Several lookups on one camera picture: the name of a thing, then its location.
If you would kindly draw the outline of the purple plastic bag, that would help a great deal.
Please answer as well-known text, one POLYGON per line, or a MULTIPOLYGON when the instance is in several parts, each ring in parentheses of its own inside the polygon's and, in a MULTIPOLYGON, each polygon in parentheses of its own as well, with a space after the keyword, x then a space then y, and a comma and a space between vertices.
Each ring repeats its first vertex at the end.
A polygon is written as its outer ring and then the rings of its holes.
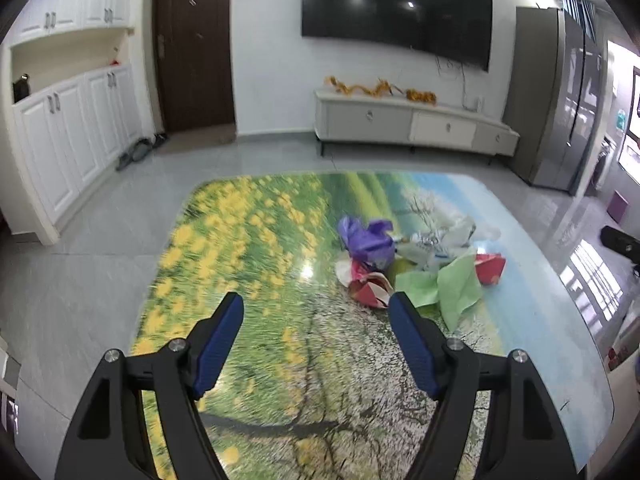
POLYGON ((337 233, 349 255, 377 271, 384 271, 395 259, 393 229, 393 222, 387 219, 371 220, 365 226, 359 218, 345 216, 337 223, 337 233))

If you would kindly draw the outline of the red white paper wrapper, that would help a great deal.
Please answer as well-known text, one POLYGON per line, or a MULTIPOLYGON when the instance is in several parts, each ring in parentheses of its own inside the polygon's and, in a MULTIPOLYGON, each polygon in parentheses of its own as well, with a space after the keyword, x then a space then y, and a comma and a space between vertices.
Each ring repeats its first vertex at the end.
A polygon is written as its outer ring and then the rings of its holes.
POLYGON ((347 289, 350 298, 370 308, 387 308, 394 290, 383 273, 370 271, 351 258, 338 260, 334 270, 337 281, 347 289))

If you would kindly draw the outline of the dark brown entrance door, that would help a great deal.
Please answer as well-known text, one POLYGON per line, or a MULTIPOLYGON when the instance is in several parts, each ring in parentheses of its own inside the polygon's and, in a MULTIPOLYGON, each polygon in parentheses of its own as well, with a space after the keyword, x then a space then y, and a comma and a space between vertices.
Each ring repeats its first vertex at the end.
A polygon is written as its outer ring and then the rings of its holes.
POLYGON ((165 130, 235 122, 230 0, 153 0, 158 97, 165 130))

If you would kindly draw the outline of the wall-mounted black television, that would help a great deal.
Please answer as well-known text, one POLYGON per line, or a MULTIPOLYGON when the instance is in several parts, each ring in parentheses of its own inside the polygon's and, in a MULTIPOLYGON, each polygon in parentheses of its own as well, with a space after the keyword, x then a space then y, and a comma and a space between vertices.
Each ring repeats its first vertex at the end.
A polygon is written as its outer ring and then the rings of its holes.
POLYGON ((302 0, 302 35, 378 42, 489 70, 492 0, 302 0))

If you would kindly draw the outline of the golden lion ornament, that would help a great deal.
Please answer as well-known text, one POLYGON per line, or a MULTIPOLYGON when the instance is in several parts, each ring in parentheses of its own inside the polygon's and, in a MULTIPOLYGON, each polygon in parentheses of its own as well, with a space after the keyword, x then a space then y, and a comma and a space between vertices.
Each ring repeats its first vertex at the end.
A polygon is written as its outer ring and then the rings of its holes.
POLYGON ((431 91, 420 91, 416 89, 407 89, 405 91, 405 97, 408 101, 424 103, 430 105, 437 104, 437 96, 431 91))

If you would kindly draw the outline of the black bag on shelf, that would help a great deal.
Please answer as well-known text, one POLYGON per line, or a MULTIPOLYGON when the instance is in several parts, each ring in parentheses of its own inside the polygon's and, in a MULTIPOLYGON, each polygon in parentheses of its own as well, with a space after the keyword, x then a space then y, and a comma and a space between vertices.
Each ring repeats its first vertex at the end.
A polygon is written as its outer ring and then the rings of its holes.
POLYGON ((20 102, 30 96, 29 76, 23 74, 13 83, 13 101, 20 102))

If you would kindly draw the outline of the grey slippers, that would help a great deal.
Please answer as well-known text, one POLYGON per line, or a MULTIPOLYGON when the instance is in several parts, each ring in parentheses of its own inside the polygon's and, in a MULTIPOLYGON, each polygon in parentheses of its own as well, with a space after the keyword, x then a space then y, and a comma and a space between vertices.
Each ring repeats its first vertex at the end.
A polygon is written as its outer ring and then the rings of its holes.
POLYGON ((168 135, 166 133, 157 133, 152 139, 146 136, 138 139, 126 152, 119 155, 116 170, 122 171, 131 164, 141 162, 146 156, 149 156, 152 151, 160 148, 167 140, 168 135))

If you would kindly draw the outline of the white upper wall cabinet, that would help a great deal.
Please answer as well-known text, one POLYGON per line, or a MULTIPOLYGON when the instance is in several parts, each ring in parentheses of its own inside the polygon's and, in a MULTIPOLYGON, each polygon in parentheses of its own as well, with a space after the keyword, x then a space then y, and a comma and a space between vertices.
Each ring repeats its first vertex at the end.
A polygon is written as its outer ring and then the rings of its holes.
POLYGON ((130 0, 29 0, 8 32, 10 47, 83 29, 127 28, 130 0))

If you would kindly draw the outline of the white crumpled plastic bag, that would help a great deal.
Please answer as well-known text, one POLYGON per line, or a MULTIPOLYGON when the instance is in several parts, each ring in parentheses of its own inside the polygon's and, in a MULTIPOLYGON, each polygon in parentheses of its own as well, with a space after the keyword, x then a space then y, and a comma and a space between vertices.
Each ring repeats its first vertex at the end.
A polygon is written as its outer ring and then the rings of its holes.
POLYGON ((498 240, 501 231, 471 216, 454 220, 430 219, 422 231, 397 237, 395 252, 423 271, 435 272, 467 254, 472 246, 484 240, 498 240))

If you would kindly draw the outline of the golden dragon ornament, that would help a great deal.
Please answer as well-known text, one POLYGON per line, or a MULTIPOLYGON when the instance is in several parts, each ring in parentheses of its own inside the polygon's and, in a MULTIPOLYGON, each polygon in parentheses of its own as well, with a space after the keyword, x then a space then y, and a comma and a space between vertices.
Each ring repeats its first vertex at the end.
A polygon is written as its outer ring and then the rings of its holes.
POLYGON ((387 80, 380 79, 378 83, 372 87, 366 87, 363 84, 345 84, 344 81, 337 79, 335 76, 327 76, 324 78, 324 84, 332 87, 333 90, 343 96, 352 96, 353 94, 363 94, 371 98, 382 98, 382 96, 392 96, 396 87, 387 80))

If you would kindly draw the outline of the green paper napkin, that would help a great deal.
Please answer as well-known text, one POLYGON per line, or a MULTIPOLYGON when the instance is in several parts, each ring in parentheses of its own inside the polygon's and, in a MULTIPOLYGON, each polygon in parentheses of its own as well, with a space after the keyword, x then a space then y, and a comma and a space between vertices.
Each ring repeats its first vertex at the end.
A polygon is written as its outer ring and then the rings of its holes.
POLYGON ((453 332, 463 312, 483 296, 475 258, 475 252, 467 252, 436 273, 399 273, 395 278, 395 292, 403 292, 416 308, 437 306, 448 330, 453 332))

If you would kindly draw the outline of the grey double-door refrigerator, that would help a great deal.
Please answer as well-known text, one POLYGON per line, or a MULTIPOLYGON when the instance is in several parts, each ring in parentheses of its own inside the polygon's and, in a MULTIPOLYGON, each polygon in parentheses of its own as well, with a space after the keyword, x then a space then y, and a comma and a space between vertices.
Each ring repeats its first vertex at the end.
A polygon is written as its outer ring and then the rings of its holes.
POLYGON ((602 55, 560 9, 519 6, 502 120, 520 136, 510 162, 526 183, 574 195, 599 107, 602 55))

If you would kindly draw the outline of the purple stool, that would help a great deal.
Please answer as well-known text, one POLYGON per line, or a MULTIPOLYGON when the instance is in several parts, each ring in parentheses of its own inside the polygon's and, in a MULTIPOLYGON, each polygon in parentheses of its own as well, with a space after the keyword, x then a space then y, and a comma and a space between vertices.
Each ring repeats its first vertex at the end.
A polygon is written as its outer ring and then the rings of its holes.
POLYGON ((620 194, 620 192, 615 191, 611 197, 611 200, 608 202, 608 206, 606 207, 606 212, 608 215, 618 224, 621 224, 626 214, 626 210, 628 208, 628 200, 620 194))

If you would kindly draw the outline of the white shoe cabinet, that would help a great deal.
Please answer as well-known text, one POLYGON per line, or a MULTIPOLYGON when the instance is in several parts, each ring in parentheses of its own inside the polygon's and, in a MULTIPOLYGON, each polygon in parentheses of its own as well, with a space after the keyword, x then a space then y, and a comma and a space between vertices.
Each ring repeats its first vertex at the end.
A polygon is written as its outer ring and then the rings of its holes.
POLYGON ((126 29, 66 32, 9 48, 13 120, 28 178, 58 228, 143 136, 126 29))

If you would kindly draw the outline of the white grey TV cabinet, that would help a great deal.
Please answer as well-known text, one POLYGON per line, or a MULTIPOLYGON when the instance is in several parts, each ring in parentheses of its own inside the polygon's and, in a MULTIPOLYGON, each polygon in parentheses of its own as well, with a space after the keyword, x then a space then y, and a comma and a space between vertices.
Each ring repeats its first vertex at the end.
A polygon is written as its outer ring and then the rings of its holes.
POLYGON ((314 133, 322 145, 390 144, 511 157, 520 140, 503 122, 468 110, 329 89, 314 96, 314 133))

